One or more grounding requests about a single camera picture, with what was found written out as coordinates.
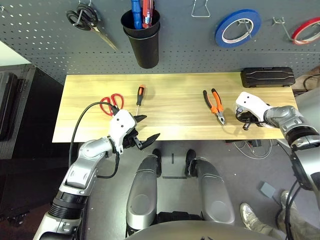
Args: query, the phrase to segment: pliers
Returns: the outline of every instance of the pliers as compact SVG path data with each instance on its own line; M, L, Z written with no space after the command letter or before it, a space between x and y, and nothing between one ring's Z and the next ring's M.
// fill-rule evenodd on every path
M222 106L220 96L214 88L211 89L211 92L215 98L216 107L213 106L213 104L211 103L206 90L203 90L204 101L205 101L206 105L209 107L209 109L211 110L211 113L216 114L216 116L219 119L219 121L221 122L221 124L225 125L226 122L225 122L225 117L224 117L224 107Z

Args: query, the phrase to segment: red tape roll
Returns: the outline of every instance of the red tape roll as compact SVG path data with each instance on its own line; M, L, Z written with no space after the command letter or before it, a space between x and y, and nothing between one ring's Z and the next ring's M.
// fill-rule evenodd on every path
M297 40L299 34L301 34L301 32L303 32L306 28L310 27L311 25L319 24L319 23L320 23L320 17L312 18L312 19L306 21L305 23L303 23L292 34L291 38L292 38L293 43L296 44L296 45L304 45L304 44L309 44L309 43L312 43L312 42L320 39L320 32L318 32L314 36L309 37L307 39Z

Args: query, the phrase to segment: gray floor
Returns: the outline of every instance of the gray floor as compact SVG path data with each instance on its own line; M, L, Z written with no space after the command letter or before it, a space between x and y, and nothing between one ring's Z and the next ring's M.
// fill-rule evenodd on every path
M268 141L264 141L263 145L268 146ZM126 149L121 155L116 176L96 181L89 201L86 239L125 238L126 204L134 174L142 159L154 148L160 148L162 152L162 176L157 181L158 212L184 211L200 214L201 201L196 178L162 178L184 175L186 153L190 148L196 151L197 157L204 157L211 162L223 177L234 207L236 226L244 226L239 212L242 202L249 203L262 222L275 226L275 215L280 207L273 199L264 196L259 188L262 182L269 183L276 189L274 196L279 201L281 192L288 190L296 180L290 160L279 146L273 146L266 159L247 158L232 144L218 140L157 141L143 151L137 148ZM258 149L257 154L261 154L259 151L262 153L264 149ZM109 175L113 169L114 158L111 158L101 163L99 174ZM302 189L295 202L301 215L320 227L319 211L313 193Z

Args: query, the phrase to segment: screwdriver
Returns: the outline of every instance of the screwdriver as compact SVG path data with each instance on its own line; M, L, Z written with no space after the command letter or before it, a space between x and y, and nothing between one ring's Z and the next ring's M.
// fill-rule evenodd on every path
M137 94L137 101L136 101L136 116L138 116L138 111L139 111L139 106L141 106L141 102L142 99L144 98L144 94L145 94L145 86L144 85L140 85L139 89L138 89L138 94Z

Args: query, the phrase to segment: pegboard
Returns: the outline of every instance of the pegboard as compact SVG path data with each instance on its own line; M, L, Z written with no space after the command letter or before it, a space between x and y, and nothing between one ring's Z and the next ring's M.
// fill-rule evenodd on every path
M197 0L197 14L204 11L205 1ZM118 51L97 34L69 23L66 11L75 10L78 0L0 1L5 8L0 13L0 40L62 84L67 74L234 72L245 67L288 66L298 77L320 64L320 41L294 45L281 25L272 26L272 17L284 17L292 34L303 22L319 16L319 0L208 0L209 18L191 16L194 0L155 0L161 29L159 63L152 69L138 66L120 23L123 13L131 9L131 1L92 3L100 18L99 29L112 39ZM239 47L217 46L214 32L220 21L244 8L254 9L261 16L257 35ZM244 26L232 29L228 34L239 35L245 30Z

